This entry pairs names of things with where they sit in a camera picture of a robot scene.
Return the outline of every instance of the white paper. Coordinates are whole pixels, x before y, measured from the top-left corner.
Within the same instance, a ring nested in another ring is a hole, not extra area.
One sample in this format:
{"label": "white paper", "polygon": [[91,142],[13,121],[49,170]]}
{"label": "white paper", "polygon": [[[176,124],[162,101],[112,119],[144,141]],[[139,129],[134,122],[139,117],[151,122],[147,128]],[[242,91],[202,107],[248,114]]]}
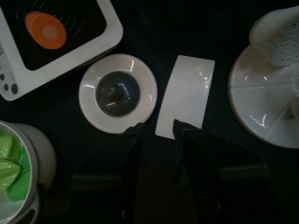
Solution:
{"label": "white paper", "polygon": [[174,139],[174,119],[202,127],[214,67],[214,60],[178,57],[158,118],[158,136]]}

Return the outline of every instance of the white plate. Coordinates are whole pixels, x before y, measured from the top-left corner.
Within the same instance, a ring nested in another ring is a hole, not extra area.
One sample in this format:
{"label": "white plate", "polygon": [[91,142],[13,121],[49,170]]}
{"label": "white plate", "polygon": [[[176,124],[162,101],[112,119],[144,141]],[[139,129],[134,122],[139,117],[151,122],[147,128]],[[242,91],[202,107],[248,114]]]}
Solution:
{"label": "white plate", "polygon": [[[97,85],[103,77],[123,71],[132,75],[140,87],[140,100],[135,110],[120,117],[107,115],[99,108],[96,101]],[[97,61],[85,72],[79,87],[79,105],[91,124],[111,134],[123,133],[127,128],[143,123],[155,109],[156,83],[154,74],[144,62],[124,54],[113,54]]]}
{"label": "white plate", "polygon": [[251,46],[239,55],[228,81],[230,102],[248,132],[280,147],[299,148],[299,119],[291,113],[292,77],[299,63],[271,66]]}

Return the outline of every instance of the white rectangle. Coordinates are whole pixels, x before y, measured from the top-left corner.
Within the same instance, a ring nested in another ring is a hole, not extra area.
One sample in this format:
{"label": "white rectangle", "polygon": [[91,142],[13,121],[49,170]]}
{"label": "white rectangle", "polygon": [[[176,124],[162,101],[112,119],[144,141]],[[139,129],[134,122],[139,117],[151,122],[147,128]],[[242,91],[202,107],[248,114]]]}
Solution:
{"label": "white rectangle", "polygon": [[214,60],[178,57],[158,118],[158,136],[174,139],[174,119],[202,127],[214,67]]}

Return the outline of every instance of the black background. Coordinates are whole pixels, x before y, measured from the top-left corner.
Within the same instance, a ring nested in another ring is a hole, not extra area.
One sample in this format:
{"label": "black background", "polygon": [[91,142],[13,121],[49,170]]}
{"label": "black background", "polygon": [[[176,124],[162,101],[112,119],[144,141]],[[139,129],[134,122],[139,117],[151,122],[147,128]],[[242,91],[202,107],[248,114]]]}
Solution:
{"label": "black background", "polygon": [[[111,54],[131,54],[150,66],[159,91],[156,107],[144,127],[136,223],[196,223],[191,192],[174,186],[179,161],[175,142],[155,135],[178,55],[215,60],[203,130],[243,146],[266,161],[275,195],[292,223],[299,223],[299,150],[275,147],[254,138],[234,115],[228,98],[230,69],[248,45],[254,22],[267,12],[299,2],[112,0],[112,4],[124,37]],[[35,126],[48,136],[56,150],[57,175],[44,201],[44,223],[59,220],[67,211],[71,176],[79,162],[116,138],[97,130],[80,111],[79,87],[87,69],[84,66],[16,101],[0,99],[0,119]]]}

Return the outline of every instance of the bowl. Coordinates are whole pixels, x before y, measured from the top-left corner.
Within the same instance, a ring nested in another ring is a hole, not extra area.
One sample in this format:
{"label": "bowl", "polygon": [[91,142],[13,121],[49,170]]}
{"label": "bowl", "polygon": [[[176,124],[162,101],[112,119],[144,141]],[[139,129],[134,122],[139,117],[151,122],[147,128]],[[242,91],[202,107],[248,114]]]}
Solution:
{"label": "bowl", "polygon": [[41,192],[52,185],[56,172],[56,156],[48,137],[33,127],[21,123],[0,121],[0,134],[11,135],[25,148],[31,165],[31,181],[25,198],[11,201],[7,191],[0,193],[0,224],[19,223],[33,211],[35,223],[41,211]]}

